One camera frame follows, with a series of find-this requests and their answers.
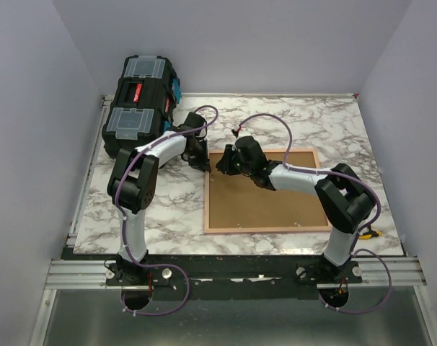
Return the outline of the pink picture frame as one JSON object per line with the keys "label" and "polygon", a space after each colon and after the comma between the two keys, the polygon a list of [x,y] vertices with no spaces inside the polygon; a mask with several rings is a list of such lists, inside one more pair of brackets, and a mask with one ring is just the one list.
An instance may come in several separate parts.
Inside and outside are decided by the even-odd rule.
{"label": "pink picture frame", "polygon": [[209,151],[212,171],[205,175],[205,234],[331,231],[316,195],[270,191],[248,177],[222,174],[215,165],[223,153],[222,149]]}

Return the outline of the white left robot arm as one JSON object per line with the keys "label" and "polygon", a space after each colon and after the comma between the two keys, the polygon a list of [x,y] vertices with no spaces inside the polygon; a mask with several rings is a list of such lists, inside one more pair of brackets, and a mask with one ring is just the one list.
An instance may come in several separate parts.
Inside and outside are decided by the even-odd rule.
{"label": "white left robot arm", "polygon": [[142,263],[148,253],[145,241],[146,210],[154,199],[159,168],[170,159],[181,157],[200,172],[210,172],[206,132],[208,123],[197,112],[184,122],[169,128],[158,139],[134,149],[121,149],[107,186],[107,193],[118,209],[120,249],[118,255],[128,261],[123,277],[133,285],[147,278]]}

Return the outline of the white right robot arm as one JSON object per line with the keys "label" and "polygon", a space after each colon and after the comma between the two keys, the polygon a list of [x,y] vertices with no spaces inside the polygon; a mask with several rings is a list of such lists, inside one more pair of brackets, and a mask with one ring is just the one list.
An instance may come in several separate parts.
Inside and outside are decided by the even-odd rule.
{"label": "white right robot arm", "polygon": [[358,232],[367,226],[373,209],[380,211],[376,193],[347,164],[327,170],[308,169],[269,159],[252,136],[239,137],[225,146],[216,164],[217,170],[229,176],[249,177],[266,190],[304,192],[318,197],[332,224],[332,230],[319,267],[327,282],[338,281],[352,257]]}

